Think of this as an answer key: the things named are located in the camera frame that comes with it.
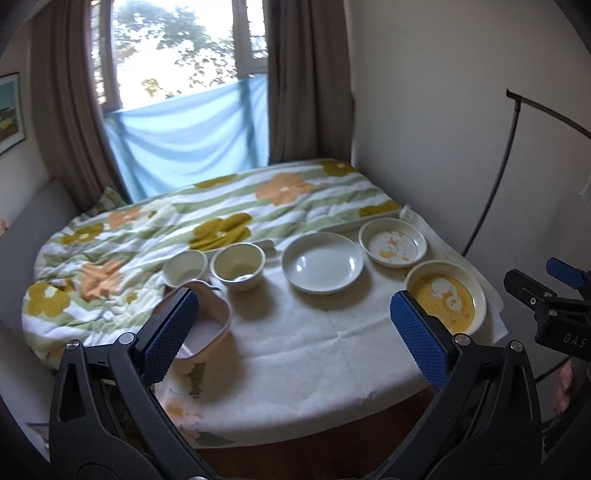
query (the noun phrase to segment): white plate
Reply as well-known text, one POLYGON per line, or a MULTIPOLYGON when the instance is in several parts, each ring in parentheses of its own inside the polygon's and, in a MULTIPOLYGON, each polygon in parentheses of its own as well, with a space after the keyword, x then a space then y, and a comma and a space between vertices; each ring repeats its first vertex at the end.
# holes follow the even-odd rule
POLYGON ((294 240, 281 257, 285 277, 295 288, 328 294, 351 285, 363 270, 363 253, 348 238, 319 232, 294 240))
POLYGON ((372 260, 390 268, 414 265, 427 253, 427 240, 418 228, 396 218, 364 224, 359 230, 359 244, 372 260))

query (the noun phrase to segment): tree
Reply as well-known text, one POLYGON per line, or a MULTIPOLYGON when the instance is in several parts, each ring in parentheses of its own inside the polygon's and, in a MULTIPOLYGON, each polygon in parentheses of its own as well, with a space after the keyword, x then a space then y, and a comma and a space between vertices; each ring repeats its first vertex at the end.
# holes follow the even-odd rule
POLYGON ((162 90, 164 90, 158 83, 158 80, 156 79, 142 80, 141 85, 142 87, 144 87, 144 90, 148 92, 148 95, 150 95, 152 98, 158 95, 160 92, 162 92, 162 90))
MULTIPOLYGON (((157 49, 177 50, 179 59, 175 64, 193 66, 195 73, 189 77, 193 85, 219 85, 236 77, 233 40, 212 40, 205 27, 197 23, 195 13, 188 8, 177 6, 169 12, 147 0, 128 0, 117 10, 115 19, 117 64, 137 53, 136 47, 142 40, 157 39, 157 49), (210 79, 206 79, 207 71, 213 73, 210 79)), ((158 82, 155 85, 152 80, 155 81, 147 79, 142 82, 150 96, 162 90, 158 82)))

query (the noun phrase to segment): finger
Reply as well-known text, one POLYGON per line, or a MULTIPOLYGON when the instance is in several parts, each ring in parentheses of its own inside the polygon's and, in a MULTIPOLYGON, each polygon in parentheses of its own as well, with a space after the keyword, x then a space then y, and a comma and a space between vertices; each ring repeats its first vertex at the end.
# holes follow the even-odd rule
POLYGON ((560 403, 567 398, 569 398, 569 396, 564 392, 562 387, 558 387, 558 389, 556 389, 556 397, 554 399, 560 403))
POLYGON ((558 380, 560 381, 560 386, 562 387, 563 391, 568 391, 570 386, 573 383, 573 368, 570 365, 570 362, 566 363, 562 369, 560 369, 560 373, 558 374, 558 380))
POLYGON ((570 399, 568 397, 565 397, 564 399, 562 399, 561 401, 558 402, 558 409, 560 410, 560 413, 563 413, 570 405, 570 399))

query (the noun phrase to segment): plate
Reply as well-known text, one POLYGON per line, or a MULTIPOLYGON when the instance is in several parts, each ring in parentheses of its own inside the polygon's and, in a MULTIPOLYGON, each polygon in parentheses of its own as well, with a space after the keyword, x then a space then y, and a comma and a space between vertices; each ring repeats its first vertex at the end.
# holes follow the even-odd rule
POLYGON ((375 262, 390 268, 410 267, 427 253, 427 240, 410 223, 378 218, 359 230, 359 244, 375 262))
POLYGON ((311 233, 294 240, 281 257, 281 268, 295 288, 329 294, 351 285, 363 270, 363 253, 336 233, 311 233))
POLYGON ((486 297, 482 286, 474 275, 456 264, 441 260, 418 264, 408 272, 404 288, 454 335, 473 335, 484 323, 486 297), (469 321, 468 311, 472 317, 469 321))

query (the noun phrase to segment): window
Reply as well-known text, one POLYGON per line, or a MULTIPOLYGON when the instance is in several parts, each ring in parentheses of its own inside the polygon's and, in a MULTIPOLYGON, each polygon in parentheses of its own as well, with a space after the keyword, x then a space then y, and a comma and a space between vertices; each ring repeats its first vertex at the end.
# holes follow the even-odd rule
POLYGON ((266 0, 92 0, 96 96, 105 113, 267 71, 266 0))

